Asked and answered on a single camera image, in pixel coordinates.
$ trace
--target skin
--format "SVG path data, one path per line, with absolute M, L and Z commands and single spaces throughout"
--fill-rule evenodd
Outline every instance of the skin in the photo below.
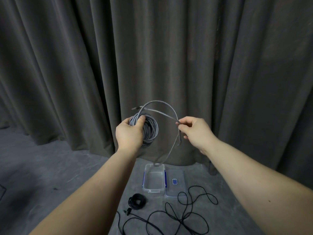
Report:
M 107 234 L 114 220 L 136 153 L 145 118 L 125 119 L 116 128 L 117 152 L 31 235 Z M 313 234 L 313 191 L 218 140 L 203 119 L 185 117 L 178 128 L 206 155 L 249 215 L 266 234 Z

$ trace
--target clear plastic container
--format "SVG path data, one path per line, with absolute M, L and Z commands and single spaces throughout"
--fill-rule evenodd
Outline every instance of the clear plastic container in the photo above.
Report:
M 164 164 L 156 167 L 147 164 L 143 174 L 142 189 L 148 193 L 164 193 L 165 191 L 165 166 Z
M 179 193 L 179 192 L 187 193 L 184 171 L 177 169 L 167 169 L 165 177 L 166 177 L 165 196 L 171 198 L 177 198 L 177 196 L 179 196 L 180 198 L 183 197 L 186 198 L 186 194 Z

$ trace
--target cable connector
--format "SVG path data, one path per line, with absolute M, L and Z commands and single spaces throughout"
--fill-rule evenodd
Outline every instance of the cable connector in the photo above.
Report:
M 123 210 L 123 212 L 128 216 L 131 213 L 131 208 L 128 208 L 127 210 Z

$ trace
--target person's right arm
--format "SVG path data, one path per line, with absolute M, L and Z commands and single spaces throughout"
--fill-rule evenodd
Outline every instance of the person's right arm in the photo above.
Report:
M 313 190 L 218 140 L 204 119 L 179 121 L 184 138 L 211 160 L 266 234 L 313 234 Z

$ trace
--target braided cord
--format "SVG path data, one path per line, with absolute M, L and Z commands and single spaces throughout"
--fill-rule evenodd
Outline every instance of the braided cord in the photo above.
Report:
M 171 116 L 169 116 L 169 115 L 167 115 L 167 114 L 165 114 L 165 113 L 163 113 L 161 111 L 146 108 L 146 106 L 149 105 L 152 102 L 160 102 L 160 103 L 168 105 L 174 111 L 176 118 L 173 118 L 173 117 L 171 117 Z M 134 126 L 137 123 L 137 121 L 138 121 L 138 119 L 139 119 L 139 117 L 141 115 L 144 115 L 146 117 L 146 121 L 145 121 L 145 124 L 143 126 L 143 142 L 142 142 L 142 146 L 141 146 L 142 148 L 147 148 L 148 146 L 150 146 L 151 143 L 154 141 L 154 139 L 159 134 L 159 125 L 158 125 L 157 121 L 150 114 L 147 114 L 146 112 L 143 112 L 144 109 L 145 110 L 154 111 L 154 112 L 158 112 L 159 114 L 163 114 L 166 117 L 174 119 L 176 122 L 178 122 L 180 124 L 180 122 L 178 121 L 178 116 L 177 116 L 176 111 L 174 110 L 174 108 L 170 104 L 168 104 L 168 103 L 166 103 L 164 101 L 158 101 L 158 100 L 150 101 L 150 102 L 147 102 L 146 104 L 144 104 L 143 106 L 132 108 L 132 110 L 136 110 L 136 109 L 140 109 L 140 110 L 139 110 L 138 113 L 136 113 L 134 116 L 131 117 L 131 119 L 129 120 L 128 124 L 130 126 Z M 173 150 L 173 148 L 174 148 L 174 146 L 175 146 L 175 144 L 176 144 L 178 139 L 179 139 L 179 145 L 180 145 L 181 142 L 182 142 L 182 139 L 181 139 L 181 136 L 180 136 L 180 130 L 179 129 L 178 129 L 178 134 L 176 136 L 175 142 L 174 142 L 172 148 L 170 149 L 170 152 L 167 154 L 166 158 L 161 163 L 156 163 L 159 160 L 159 158 L 162 157 L 162 155 L 159 156 L 153 162 L 154 166 L 160 166 L 168 159 L 168 157 L 170 156 L 170 154 L 171 154 L 171 152 L 172 152 L 172 150 Z

